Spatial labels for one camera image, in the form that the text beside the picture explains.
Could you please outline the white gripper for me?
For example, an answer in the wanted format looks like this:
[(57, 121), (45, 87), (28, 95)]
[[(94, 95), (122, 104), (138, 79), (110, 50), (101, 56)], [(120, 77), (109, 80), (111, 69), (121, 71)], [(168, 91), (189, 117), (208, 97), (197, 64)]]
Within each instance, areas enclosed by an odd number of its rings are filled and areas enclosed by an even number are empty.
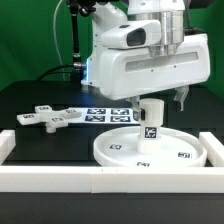
[(184, 110), (188, 85), (204, 82), (210, 75), (206, 34), (186, 36), (174, 55), (152, 57), (148, 48), (106, 50), (99, 62), (100, 92), (111, 100), (131, 98), (133, 117), (145, 119), (140, 97), (176, 88), (174, 108)]

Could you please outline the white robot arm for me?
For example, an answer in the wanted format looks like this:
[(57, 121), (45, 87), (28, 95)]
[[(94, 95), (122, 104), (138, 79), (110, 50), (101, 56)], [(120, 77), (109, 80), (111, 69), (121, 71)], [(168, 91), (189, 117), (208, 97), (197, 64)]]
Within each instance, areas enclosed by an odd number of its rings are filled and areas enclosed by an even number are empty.
[(82, 85), (111, 100), (128, 99), (139, 114), (141, 95), (174, 89), (181, 111), (189, 86), (210, 75), (208, 37), (184, 31), (184, 13), (193, 0), (96, 0), (93, 50)]

